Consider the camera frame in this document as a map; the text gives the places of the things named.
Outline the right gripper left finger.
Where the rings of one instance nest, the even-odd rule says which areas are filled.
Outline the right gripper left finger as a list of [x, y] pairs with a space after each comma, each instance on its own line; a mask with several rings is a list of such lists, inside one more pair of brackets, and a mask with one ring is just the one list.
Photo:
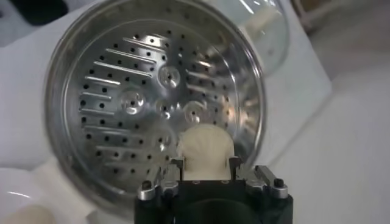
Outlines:
[[184, 157], [177, 157], [166, 164], [154, 164], [137, 190], [137, 199], [148, 201], [158, 194], [176, 195], [183, 180], [184, 161]]

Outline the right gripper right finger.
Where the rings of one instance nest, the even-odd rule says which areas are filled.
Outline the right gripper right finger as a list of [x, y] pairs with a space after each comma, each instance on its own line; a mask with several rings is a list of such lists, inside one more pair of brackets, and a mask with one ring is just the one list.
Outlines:
[[229, 158], [229, 169], [231, 181], [243, 181], [250, 191], [265, 192], [276, 199], [288, 198], [284, 180], [277, 178], [267, 166], [247, 168], [239, 157], [233, 156]]

